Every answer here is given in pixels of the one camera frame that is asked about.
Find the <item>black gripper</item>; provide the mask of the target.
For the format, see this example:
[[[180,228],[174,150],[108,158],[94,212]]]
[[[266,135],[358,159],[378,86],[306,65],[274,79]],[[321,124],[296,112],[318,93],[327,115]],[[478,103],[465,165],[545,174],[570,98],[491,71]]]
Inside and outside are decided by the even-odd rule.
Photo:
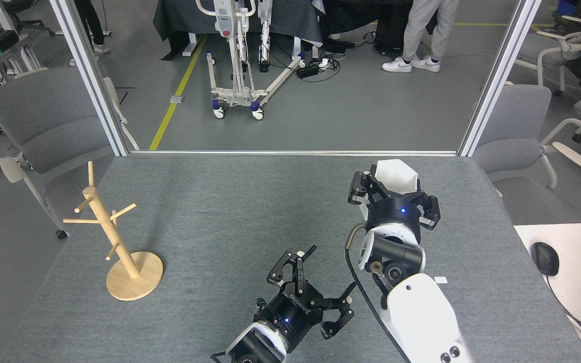
[[[421,244],[421,227],[433,230],[441,218],[438,198],[424,191],[415,192],[412,204],[395,198],[377,177],[377,164],[368,173],[356,172],[351,182],[347,202],[360,205],[365,200],[367,217],[365,230],[381,227],[383,236],[398,237],[402,243]]]
[[[339,298],[323,298],[310,283],[305,285],[304,261],[316,249],[317,246],[311,246],[307,252],[283,253],[267,275],[268,283],[281,286],[280,292],[254,317],[254,322],[267,322],[279,331],[288,342],[288,353],[292,353],[311,328],[321,322],[323,311],[337,309],[340,312],[337,320],[321,322],[321,335],[325,339],[339,333],[355,315],[351,310],[350,294],[357,283],[352,282]],[[292,282],[284,283],[282,269],[286,264],[292,265],[293,277]],[[310,304],[316,299],[321,299],[320,308]]]

